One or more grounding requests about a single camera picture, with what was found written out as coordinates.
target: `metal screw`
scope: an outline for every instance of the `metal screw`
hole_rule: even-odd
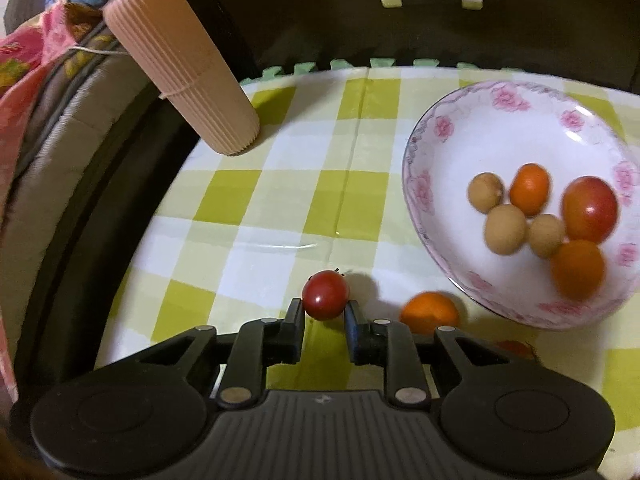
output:
[[[243,388],[242,386],[232,386],[231,388],[225,388],[220,393],[220,399],[224,400],[227,404],[240,404],[251,399],[251,390]]]
[[[427,398],[427,392],[420,388],[400,388],[396,391],[396,399],[403,404],[418,404]]]

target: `tablecloth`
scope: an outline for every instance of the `tablecloth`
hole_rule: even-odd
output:
[[[351,68],[252,82],[260,136],[224,157],[199,142],[153,217],[110,313],[98,364],[195,325],[235,332],[281,317],[309,276],[339,268],[370,318],[397,319],[424,290],[460,298],[462,329],[532,344],[544,365],[600,391],[616,415],[601,471],[640,472],[640,295],[603,322],[564,333],[500,318],[462,298],[409,220],[401,159],[414,124],[447,93],[479,80],[568,92],[640,153],[640,97],[552,76],[469,68]],[[348,361],[342,321],[307,324],[298,365],[270,368],[275,388],[382,387]]]

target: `red cherry tomato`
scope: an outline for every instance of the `red cherry tomato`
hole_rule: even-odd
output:
[[[599,244],[616,226],[618,199],[603,180],[596,176],[582,176],[564,190],[562,218],[571,240]]]
[[[336,270],[316,272],[302,289],[302,307],[313,319],[340,316],[349,301],[349,284]]]

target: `bowl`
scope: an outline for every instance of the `bowl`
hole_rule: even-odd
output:
[[[543,212],[560,216],[563,191],[583,175],[600,177],[618,196],[618,223],[600,245],[606,277],[585,302],[562,298],[549,262],[527,244],[511,256],[493,254],[484,244],[485,215],[468,202],[469,182],[478,173],[495,173],[508,196],[518,168],[528,162],[551,176]],[[638,185],[638,164],[605,121],[562,92],[525,82],[481,82],[443,97],[415,125],[402,161],[409,215],[446,276],[492,312],[552,330],[603,319],[634,293]]]

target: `table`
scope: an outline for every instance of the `table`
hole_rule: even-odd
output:
[[[346,273],[368,317],[397,319],[423,290],[460,296],[415,235],[401,188],[412,127],[447,93],[480,80],[539,82],[599,113],[640,153],[640,97],[552,76],[471,68],[347,68],[244,86],[261,133],[224,157],[199,142],[152,219],[118,290],[98,364],[200,324],[235,332],[281,317],[306,279]],[[535,346],[549,368],[603,393],[616,435],[601,471],[640,473],[640,295],[603,322],[564,333],[521,326],[460,298],[462,329]],[[342,321],[307,324],[298,365],[270,368],[268,386],[381,388],[382,371],[353,367]]]

